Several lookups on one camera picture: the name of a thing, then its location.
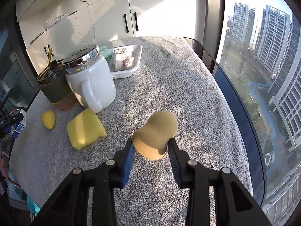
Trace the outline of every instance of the cabinet door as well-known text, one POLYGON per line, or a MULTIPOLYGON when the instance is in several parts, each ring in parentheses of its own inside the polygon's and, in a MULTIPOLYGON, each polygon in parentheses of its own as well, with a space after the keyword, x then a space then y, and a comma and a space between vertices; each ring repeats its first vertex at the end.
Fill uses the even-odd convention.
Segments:
POLYGON ((40 73, 47 66, 47 56, 44 47, 52 47, 53 59, 64 59, 70 53, 83 46, 74 14, 62 19, 53 27, 39 36, 27 49, 28 56, 40 73))
MULTIPOLYGON (((79 22, 79 18, 76 16, 76 21, 78 22, 81 35, 83 24, 89 26, 89 30, 95 30, 95 39, 93 38, 92 40, 93 44, 101 45, 107 41, 134 36, 128 0, 100 0, 89 5, 88 12, 89 17, 82 16, 81 22, 79 22)), ((90 35, 89 30, 85 28, 87 35, 90 35)))
POLYGON ((135 36, 194 38, 195 0, 129 0, 135 36))

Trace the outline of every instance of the dark blue panel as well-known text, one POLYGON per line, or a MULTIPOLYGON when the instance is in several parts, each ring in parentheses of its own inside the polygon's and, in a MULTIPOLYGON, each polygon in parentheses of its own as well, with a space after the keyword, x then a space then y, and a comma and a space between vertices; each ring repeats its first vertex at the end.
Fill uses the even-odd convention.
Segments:
POLYGON ((253 132, 253 128, 245 112, 243 104, 240 102, 240 98, 233 90, 233 87, 229 83, 227 77, 217 66, 214 78, 225 96, 225 99, 232 111, 243 138, 249 160, 249 169, 253 186, 253 197, 257 203, 261 205, 265 193, 266 174, 262 165, 262 152, 259 150, 260 148, 258 148, 258 142, 256 141, 255 136, 256 134, 253 132))

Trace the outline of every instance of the mug handle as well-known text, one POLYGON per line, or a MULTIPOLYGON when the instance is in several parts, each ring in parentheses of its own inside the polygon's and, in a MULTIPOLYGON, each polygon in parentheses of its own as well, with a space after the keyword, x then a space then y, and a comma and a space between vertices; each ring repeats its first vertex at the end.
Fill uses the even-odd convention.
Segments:
POLYGON ((85 79, 81 82, 82 94, 89 106, 89 108, 94 112, 98 113, 102 110, 102 105, 99 101, 96 100, 92 88, 90 85, 89 79, 85 79))

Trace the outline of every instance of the beige makeup sponge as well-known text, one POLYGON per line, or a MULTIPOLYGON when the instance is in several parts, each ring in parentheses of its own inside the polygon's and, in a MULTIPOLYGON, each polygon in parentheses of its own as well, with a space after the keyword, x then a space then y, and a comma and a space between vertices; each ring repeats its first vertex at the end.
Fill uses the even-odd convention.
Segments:
POLYGON ((168 140, 175 136, 177 130, 178 121, 172 112, 155 112, 144 126, 133 133, 133 145, 145 158, 159 160, 165 154, 168 140))

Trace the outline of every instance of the barcode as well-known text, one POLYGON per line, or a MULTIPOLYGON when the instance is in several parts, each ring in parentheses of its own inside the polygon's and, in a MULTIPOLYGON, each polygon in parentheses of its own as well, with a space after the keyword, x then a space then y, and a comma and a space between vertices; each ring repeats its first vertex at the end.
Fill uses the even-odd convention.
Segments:
POLYGON ((23 129, 23 126, 22 125, 19 125, 17 128, 16 128, 16 132, 17 133, 20 133, 23 129))

